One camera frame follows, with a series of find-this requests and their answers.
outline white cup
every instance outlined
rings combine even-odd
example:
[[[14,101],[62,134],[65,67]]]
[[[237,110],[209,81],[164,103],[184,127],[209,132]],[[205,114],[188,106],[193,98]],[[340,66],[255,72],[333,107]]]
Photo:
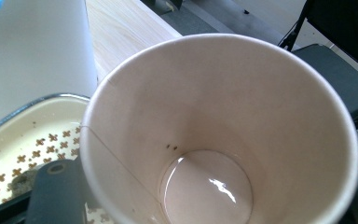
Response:
[[[239,35],[129,58],[91,98],[80,143],[117,223],[332,223],[358,179],[356,132],[330,85]]]

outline plate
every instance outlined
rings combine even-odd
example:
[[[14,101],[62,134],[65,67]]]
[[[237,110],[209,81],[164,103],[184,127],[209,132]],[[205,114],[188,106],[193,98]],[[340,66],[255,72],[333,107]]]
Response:
[[[87,97],[73,94],[49,95],[0,121],[0,204],[12,199],[16,176],[50,161],[77,157],[88,102]],[[87,209],[87,215],[89,223],[110,222],[102,209]]]

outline chair seat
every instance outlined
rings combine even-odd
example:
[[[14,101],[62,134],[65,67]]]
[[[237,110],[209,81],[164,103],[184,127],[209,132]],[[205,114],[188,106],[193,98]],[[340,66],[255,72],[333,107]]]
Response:
[[[310,45],[293,53],[312,66],[333,86],[352,118],[357,120],[358,72],[326,46]]]

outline laptop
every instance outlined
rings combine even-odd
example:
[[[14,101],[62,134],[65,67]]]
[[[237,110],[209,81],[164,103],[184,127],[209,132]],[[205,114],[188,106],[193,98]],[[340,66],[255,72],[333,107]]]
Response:
[[[96,87],[84,0],[1,3],[0,119],[39,97],[91,97]]]

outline gray floor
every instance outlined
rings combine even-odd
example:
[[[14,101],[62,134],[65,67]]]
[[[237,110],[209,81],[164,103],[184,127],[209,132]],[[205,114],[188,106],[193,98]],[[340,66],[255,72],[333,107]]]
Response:
[[[182,35],[219,32],[247,35],[274,45],[281,41],[284,34],[244,10],[230,0],[185,0],[181,10],[161,18]]]

